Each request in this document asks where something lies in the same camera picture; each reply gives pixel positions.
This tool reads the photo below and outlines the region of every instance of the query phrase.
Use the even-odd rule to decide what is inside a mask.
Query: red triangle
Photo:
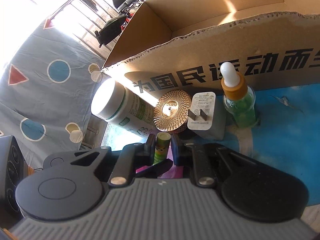
[[[29,79],[15,65],[10,65],[8,86],[18,85]]]
[[[46,19],[43,29],[45,30],[45,29],[51,29],[51,28],[54,28],[52,21],[50,19]]]

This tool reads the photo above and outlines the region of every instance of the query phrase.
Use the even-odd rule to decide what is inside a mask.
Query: green dropper bottle
[[[223,76],[221,85],[224,91],[223,103],[231,113],[240,128],[252,127],[256,123],[254,103],[256,96],[248,86],[241,73],[235,70],[230,62],[225,62],[220,68]]]

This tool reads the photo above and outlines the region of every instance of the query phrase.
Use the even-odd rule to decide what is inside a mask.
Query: white bottle cap
[[[91,113],[104,120],[110,119],[120,108],[124,91],[122,84],[113,78],[107,79],[93,97]]]
[[[236,69],[232,63],[222,63],[220,71],[224,79],[224,84],[227,87],[233,88],[240,83],[240,77],[237,75]]]

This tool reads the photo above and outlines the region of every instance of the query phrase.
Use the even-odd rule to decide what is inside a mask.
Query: gold round object
[[[190,95],[180,89],[165,93],[158,101],[153,121],[160,131],[179,133],[187,127]]]

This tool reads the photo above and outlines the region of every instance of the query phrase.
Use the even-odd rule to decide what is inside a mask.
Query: speaker
[[[16,187],[32,173],[14,136],[0,137],[0,227],[11,228],[21,218],[15,199]]]

